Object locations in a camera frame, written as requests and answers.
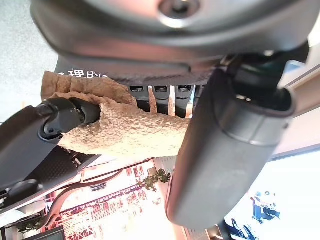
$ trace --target beige towel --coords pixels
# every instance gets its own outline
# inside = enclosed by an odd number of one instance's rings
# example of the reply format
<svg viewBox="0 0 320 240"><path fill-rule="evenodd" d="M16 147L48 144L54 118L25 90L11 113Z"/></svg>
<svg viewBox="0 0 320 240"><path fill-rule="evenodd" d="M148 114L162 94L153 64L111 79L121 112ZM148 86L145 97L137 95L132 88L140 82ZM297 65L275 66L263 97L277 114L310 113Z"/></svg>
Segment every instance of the beige towel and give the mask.
<svg viewBox="0 0 320 240"><path fill-rule="evenodd" d="M189 119L156 111L144 112L126 86L109 78L77 78L45 72L42 99L77 97L99 104L99 121L65 133L59 145L85 154L109 155L118 159L144 160L176 156Z"/></svg>

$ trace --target gray carpet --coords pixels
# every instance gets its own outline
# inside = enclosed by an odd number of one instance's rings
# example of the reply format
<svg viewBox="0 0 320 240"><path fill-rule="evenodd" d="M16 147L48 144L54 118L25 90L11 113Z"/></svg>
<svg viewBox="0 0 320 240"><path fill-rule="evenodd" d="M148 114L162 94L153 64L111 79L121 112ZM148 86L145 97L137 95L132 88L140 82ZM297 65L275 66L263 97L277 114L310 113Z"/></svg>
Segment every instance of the gray carpet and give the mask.
<svg viewBox="0 0 320 240"><path fill-rule="evenodd" d="M27 0L0 0L0 122L23 106L41 102L44 71L54 71L58 55L30 16Z"/></svg>

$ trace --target figure on poster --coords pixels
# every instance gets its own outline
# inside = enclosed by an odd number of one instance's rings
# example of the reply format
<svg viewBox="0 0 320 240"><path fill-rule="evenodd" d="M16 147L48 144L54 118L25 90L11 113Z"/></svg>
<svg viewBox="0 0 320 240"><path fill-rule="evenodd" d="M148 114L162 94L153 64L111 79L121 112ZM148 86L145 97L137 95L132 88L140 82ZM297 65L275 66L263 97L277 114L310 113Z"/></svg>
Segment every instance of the figure on poster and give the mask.
<svg viewBox="0 0 320 240"><path fill-rule="evenodd" d="M250 199L252 200L253 219L256 219L260 224L264 224L264 220L271 221L274 218L280 219L280 212L277 211L275 203L275 193L258 191Z"/></svg>

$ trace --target screw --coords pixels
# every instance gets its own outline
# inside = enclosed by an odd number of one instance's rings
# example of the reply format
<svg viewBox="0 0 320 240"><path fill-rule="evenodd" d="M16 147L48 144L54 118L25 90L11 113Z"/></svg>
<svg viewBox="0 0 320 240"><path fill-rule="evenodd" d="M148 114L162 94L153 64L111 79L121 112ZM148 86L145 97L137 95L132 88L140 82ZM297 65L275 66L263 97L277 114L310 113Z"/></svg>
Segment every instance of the screw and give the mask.
<svg viewBox="0 0 320 240"><path fill-rule="evenodd" d="M267 50L263 52L263 55L265 55L266 57L271 57L273 54L275 54L275 51L273 50Z"/></svg>

